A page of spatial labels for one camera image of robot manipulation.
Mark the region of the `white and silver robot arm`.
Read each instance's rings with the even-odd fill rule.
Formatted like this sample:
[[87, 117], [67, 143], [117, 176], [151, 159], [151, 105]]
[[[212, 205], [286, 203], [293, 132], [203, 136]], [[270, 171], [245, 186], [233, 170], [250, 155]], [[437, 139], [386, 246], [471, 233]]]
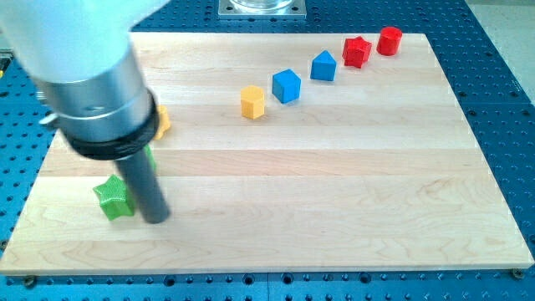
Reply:
[[2, 0], [1, 30], [81, 155], [141, 151], [159, 124], [130, 30], [166, 0]]

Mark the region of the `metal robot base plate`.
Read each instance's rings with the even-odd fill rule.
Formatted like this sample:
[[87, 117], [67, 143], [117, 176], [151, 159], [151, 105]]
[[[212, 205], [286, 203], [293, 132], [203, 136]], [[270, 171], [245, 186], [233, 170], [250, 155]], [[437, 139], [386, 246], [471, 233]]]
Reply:
[[219, 0], [219, 19], [305, 19], [305, 0]]

